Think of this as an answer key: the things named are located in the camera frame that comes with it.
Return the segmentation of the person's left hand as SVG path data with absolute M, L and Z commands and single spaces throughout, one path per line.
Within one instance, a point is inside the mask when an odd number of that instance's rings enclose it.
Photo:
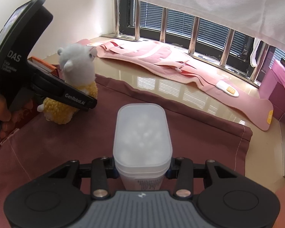
M 0 137 L 2 139 L 13 131 L 15 123 L 18 122 L 20 116 L 21 114 L 19 112 L 11 113 L 7 109 L 6 100 L 0 95 L 0 121 L 3 122 Z

